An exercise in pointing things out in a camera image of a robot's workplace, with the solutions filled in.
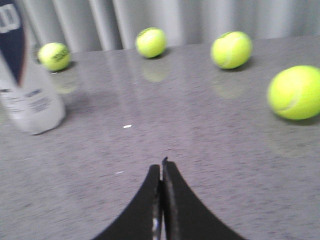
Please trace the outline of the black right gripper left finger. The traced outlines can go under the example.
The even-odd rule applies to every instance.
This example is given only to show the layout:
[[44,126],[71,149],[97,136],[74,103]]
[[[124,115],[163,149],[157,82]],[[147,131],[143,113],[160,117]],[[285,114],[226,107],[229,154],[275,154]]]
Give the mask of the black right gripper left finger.
[[160,239],[160,166],[153,164],[133,199],[95,240]]

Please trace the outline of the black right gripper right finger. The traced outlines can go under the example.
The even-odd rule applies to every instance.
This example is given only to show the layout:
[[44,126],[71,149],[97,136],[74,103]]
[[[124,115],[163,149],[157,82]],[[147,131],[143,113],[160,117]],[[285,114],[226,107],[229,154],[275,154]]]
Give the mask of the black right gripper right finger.
[[189,187],[177,165],[162,161],[162,198],[168,240],[243,240],[216,217]]

